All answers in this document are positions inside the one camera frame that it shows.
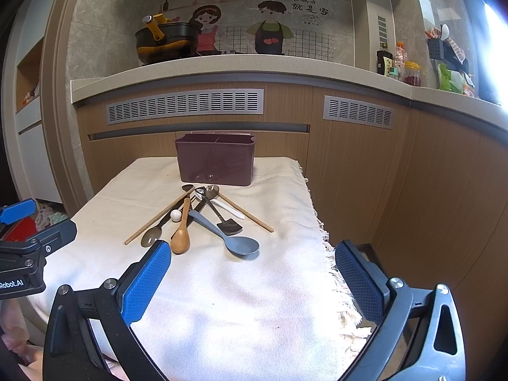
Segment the vent grille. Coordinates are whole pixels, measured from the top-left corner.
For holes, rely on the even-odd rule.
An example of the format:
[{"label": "vent grille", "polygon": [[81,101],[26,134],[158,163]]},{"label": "vent grille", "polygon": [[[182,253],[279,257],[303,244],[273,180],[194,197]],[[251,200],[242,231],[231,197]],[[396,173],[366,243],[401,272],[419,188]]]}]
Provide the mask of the vent grille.
[{"label": "vent grille", "polygon": [[200,90],[159,94],[106,106],[108,124],[170,116],[263,114],[263,89]]},{"label": "vent grille", "polygon": [[393,128],[395,110],[376,104],[341,97],[324,97],[325,120],[338,120],[369,126]]},{"label": "vent grille", "polygon": [[388,44],[388,30],[386,27],[386,18],[378,16],[379,43],[381,47]]}]

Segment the wooden chopstick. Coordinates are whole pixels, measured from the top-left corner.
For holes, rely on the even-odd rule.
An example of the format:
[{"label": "wooden chopstick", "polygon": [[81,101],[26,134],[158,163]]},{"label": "wooden chopstick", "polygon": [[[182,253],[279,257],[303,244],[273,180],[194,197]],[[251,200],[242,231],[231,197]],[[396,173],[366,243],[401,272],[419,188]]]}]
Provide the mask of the wooden chopstick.
[{"label": "wooden chopstick", "polygon": [[131,241],[133,241],[134,239],[136,239],[138,236],[140,236],[145,230],[147,230],[156,220],[159,220],[164,214],[166,214],[170,209],[171,207],[174,205],[174,204],[177,204],[177,202],[180,200],[180,199],[183,199],[184,197],[186,197],[187,195],[191,194],[192,191],[194,190],[195,188],[193,187],[191,190],[189,190],[188,192],[185,192],[184,194],[182,194],[182,196],[179,196],[177,197],[173,202],[171,202],[168,206],[166,206],[164,209],[162,209],[161,212],[159,212],[158,214],[156,214],[153,218],[151,218],[148,222],[146,222],[141,228],[139,228],[133,235],[131,235],[130,238],[128,238],[124,244],[125,245],[128,245],[131,243]]},{"label": "wooden chopstick", "polygon": [[262,226],[263,228],[265,228],[268,232],[273,232],[274,229],[273,227],[271,226],[268,226],[265,222],[263,222],[262,220],[259,220],[256,216],[254,215],[251,215],[250,213],[248,213],[245,209],[243,209],[242,207],[238,206],[236,203],[234,202],[231,202],[227,197],[225,197],[222,193],[218,193],[218,196],[221,197],[222,199],[224,199],[226,202],[228,202],[233,208],[235,208],[236,210],[239,210],[240,212],[242,212],[245,216],[247,216],[249,219],[253,220],[254,222],[256,222],[259,226]]}]

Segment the tablecloth fringe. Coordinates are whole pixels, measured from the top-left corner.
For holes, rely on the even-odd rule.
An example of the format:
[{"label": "tablecloth fringe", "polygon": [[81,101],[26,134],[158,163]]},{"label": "tablecloth fringe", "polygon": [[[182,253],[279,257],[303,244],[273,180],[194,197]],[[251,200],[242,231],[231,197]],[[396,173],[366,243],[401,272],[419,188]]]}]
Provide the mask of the tablecloth fringe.
[{"label": "tablecloth fringe", "polygon": [[[309,188],[307,188],[307,191],[310,197],[311,191]],[[330,234],[324,229],[324,223],[319,220],[316,209],[314,207],[312,208],[314,209],[314,214],[316,215],[316,219],[319,223],[319,230],[321,231],[323,245],[326,250],[329,273],[332,275],[335,285],[335,289],[333,290],[335,294],[333,303],[335,311],[338,314],[340,326],[331,328],[331,330],[335,333],[338,344],[341,347],[338,349],[339,356],[337,358],[341,367],[340,371],[342,373],[349,367],[349,365],[351,365],[353,360],[359,354],[360,350],[365,345],[367,338],[370,336],[372,328],[357,328],[357,325],[362,320],[362,315],[360,315],[356,309],[351,291],[339,270],[336,268],[335,248],[329,243]]]}]

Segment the countertop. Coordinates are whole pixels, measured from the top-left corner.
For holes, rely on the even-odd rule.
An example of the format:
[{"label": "countertop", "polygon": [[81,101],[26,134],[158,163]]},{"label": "countertop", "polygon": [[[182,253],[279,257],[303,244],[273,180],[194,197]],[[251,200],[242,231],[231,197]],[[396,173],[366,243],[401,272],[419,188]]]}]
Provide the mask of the countertop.
[{"label": "countertop", "polygon": [[381,92],[457,111],[508,131],[508,110],[484,100],[442,90],[413,87],[361,68],[293,56],[237,54],[173,60],[123,71],[105,78],[70,81],[73,103],[122,87],[171,77],[210,73],[280,73],[324,78],[369,87]]}]

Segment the human hand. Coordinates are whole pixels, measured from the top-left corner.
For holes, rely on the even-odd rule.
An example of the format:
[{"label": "human hand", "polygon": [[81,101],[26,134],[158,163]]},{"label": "human hand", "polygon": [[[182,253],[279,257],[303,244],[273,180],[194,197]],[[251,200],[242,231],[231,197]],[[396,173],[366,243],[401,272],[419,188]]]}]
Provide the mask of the human hand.
[{"label": "human hand", "polygon": [[0,304],[0,327],[5,332],[2,341],[19,355],[26,365],[20,365],[31,381],[42,381],[42,352],[39,346],[29,345],[29,332],[25,318],[16,299],[6,299]]}]

